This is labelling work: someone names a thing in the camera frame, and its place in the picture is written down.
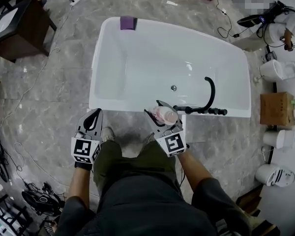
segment shoe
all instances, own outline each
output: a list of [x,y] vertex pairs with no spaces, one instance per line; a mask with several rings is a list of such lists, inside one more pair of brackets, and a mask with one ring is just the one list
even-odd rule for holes
[[108,140],[115,140],[115,134],[110,127],[103,128],[100,137],[103,139],[103,142],[106,142]]
[[150,142],[154,142],[155,138],[154,138],[154,133],[149,134],[143,141],[143,147],[144,148],[146,145],[148,145]]

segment white bathtub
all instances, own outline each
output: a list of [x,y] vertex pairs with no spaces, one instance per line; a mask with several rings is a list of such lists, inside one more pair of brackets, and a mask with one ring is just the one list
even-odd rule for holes
[[136,30],[120,30],[119,20],[107,19],[100,30],[92,63],[91,109],[142,112],[156,100],[202,107],[210,97],[204,80],[208,76],[216,87],[212,107],[227,109],[230,117],[250,117],[248,64],[241,49],[150,20],[138,19]]

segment gray tile floor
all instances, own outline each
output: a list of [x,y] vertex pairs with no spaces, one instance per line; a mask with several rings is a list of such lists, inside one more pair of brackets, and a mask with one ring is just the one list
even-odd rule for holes
[[[236,21],[242,14],[232,0],[219,0],[219,8],[225,8],[231,18],[231,34],[242,30]],[[49,59],[42,55],[18,59],[15,64],[0,58],[0,122],[14,110],[21,95],[30,88],[43,64],[34,88],[28,92],[15,113],[5,120],[0,137],[6,150],[17,164],[22,165],[20,175],[28,182],[41,186],[44,181],[54,191],[62,193],[74,171],[70,155],[70,140],[80,116],[86,113],[89,101],[91,62],[102,22],[112,16],[131,15],[187,28],[195,29],[221,38],[219,26],[229,29],[230,22],[216,9],[217,1],[208,0],[82,0],[70,11],[59,33],[57,47]],[[68,0],[48,0],[51,18],[59,27],[67,17]],[[241,37],[248,36],[249,30]],[[263,164],[260,148],[265,129],[259,125],[260,98],[262,92],[271,91],[271,85],[260,81],[254,83],[262,64],[261,53],[246,53],[251,77],[251,118],[187,117],[187,141],[195,157],[218,178],[225,191],[236,198],[254,186],[254,173]],[[104,112],[104,125],[111,126],[120,142],[125,156],[136,156],[150,128],[143,113]],[[25,204],[21,197],[24,185],[10,162],[10,183],[3,192],[15,202]],[[180,165],[177,162],[180,179]],[[92,207],[96,208],[98,194],[91,183]],[[192,191],[188,182],[182,184],[185,199],[190,202]]]

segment person in white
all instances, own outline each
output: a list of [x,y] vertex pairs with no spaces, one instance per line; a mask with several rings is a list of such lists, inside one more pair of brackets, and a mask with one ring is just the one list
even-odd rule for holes
[[288,11],[288,13],[278,15],[274,19],[274,23],[263,26],[263,29],[261,28],[259,32],[232,44],[245,51],[254,52],[284,39],[287,50],[291,52],[293,50],[292,36],[295,36],[295,12]]

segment olive green pants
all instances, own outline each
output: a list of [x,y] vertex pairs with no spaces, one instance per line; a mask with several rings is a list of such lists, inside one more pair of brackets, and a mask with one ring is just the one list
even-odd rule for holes
[[120,145],[114,141],[106,141],[102,144],[93,166],[94,182],[99,190],[102,190],[106,176],[111,172],[124,170],[140,170],[153,172],[174,173],[176,159],[167,157],[157,141],[148,143],[135,158],[122,156]]

